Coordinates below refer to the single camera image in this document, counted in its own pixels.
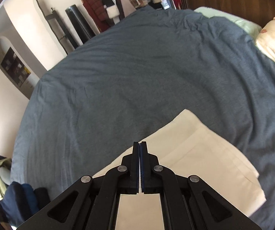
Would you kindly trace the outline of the black folded garment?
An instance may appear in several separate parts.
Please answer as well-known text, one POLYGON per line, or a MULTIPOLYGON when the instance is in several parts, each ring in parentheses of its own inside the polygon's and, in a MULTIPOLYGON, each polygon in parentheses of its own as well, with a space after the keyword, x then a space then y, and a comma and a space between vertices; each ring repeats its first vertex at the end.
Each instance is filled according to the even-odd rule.
POLYGON ((37 199, 37 207, 39 210, 41 210, 51 202, 48 190, 44 187, 36 188, 34 190, 34 194, 37 199))

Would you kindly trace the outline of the dark navy folded garment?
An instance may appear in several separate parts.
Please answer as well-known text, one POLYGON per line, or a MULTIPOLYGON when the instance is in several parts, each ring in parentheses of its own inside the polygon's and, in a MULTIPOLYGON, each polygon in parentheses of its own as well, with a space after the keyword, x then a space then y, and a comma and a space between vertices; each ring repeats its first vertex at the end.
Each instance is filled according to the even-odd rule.
POLYGON ((30 184, 12 182, 0 205, 10 225, 18 227, 39 211, 34 189, 30 184))

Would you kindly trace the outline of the blue grey duvet cover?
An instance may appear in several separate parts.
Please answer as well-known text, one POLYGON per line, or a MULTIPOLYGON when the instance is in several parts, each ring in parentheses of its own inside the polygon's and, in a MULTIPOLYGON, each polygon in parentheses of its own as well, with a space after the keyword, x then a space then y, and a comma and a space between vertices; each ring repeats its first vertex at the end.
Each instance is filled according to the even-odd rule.
POLYGON ((145 7, 70 53, 38 81, 16 137, 11 180, 57 197, 192 111, 259 172, 275 228, 275 63, 223 17, 145 7))

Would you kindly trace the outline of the pale green pillow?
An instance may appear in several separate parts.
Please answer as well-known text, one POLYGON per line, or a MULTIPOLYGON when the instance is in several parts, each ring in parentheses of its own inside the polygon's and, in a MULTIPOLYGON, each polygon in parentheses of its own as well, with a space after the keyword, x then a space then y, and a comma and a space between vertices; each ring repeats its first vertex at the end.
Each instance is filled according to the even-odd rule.
POLYGON ((194 10, 194 12, 198 12, 203 14, 207 18, 212 17, 224 17, 228 19, 229 21, 233 22, 240 28, 242 28, 248 35, 252 37, 252 39, 256 39, 259 33, 262 30, 262 27, 252 21, 248 21, 246 19, 243 19, 241 17, 238 17, 236 15, 229 14, 227 12, 223 12, 221 10, 217 10, 210 7, 198 7, 194 10))

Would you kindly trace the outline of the black cylindrical tower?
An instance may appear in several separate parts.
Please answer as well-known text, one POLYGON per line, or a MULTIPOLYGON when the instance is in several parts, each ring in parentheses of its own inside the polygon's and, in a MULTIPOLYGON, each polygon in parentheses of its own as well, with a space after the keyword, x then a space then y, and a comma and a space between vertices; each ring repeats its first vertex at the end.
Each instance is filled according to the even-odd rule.
POLYGON ((95 36, 94 31, 76 5, 68 7, 65 13, 83 44, 95 36))

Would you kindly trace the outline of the black ladder shelf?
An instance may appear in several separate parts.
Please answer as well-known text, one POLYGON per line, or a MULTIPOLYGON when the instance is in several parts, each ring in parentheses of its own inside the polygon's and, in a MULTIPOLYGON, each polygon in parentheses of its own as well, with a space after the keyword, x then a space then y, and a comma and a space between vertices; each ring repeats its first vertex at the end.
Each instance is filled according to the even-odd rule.
POLYGON ((45 19, 67 55, 79 47, 77 41, 55 9, 51 8, 51 13, 45 16, 45 19))

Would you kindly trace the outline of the arched wall shelf niche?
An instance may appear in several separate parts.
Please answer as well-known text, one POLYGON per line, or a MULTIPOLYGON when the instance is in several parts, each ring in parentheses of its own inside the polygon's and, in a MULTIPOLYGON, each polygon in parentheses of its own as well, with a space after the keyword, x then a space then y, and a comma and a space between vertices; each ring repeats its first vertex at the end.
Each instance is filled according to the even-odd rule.
POLYGON ((39 77, 18 56, 5 37, 0 37, 0 70, 27 99, 31 98, 39 77))

